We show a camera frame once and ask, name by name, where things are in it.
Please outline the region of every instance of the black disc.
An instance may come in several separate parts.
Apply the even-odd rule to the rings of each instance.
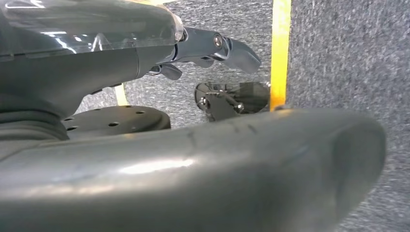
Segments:
[[[145,106],[112,106],[63,120],[71,139],[170,129],[169,116]]]

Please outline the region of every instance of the carpeted floor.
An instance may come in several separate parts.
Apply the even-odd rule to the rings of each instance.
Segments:
[[[377,118],[389,135],[379,184],[339,232],[410,231],[410,1],[293,0],[288,103],[348,108]],[[168,5],[190,27],[248,43],[263,67],[246,75],[222,65],[180,65],[178,81],[162,76],[126,83],[131,104],[167,112],[173,127],[205,122],[193,91],[204,80],[269,80],[270,0],[181,0]],[[79,111],[116,105],[113,89],[87,96]]]

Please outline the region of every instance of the plastic cover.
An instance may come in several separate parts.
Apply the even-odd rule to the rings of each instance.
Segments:
[[[0,0],[0,55],[68,55],[174,45],[182,22],[138,0]]]

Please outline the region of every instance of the bolt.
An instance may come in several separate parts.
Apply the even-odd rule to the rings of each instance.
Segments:
[[[205,98],[205,97],[201,97],[200,103],[201,103],[202,105],[206,105],[206,98]]]
[[[223,43],[223,41],[222,41],[222,36],[219,35],[219,34],[216,34],[216,35],[214,36],[214,44],[215,44],[215,46],[216,46],[216,47],[222,47],[222,43]]]

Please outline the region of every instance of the yellow tape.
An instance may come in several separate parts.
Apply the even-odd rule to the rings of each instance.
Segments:
[[[118,105],[129,105],[127,101],[127,96],[125,95],[124,84],[115,87],[117,104]]]
[[[291,27],[292,0],[273,0],[272,10],[272,63],[271,63],[271,111],[285,104],[288,73],[289,33]]]

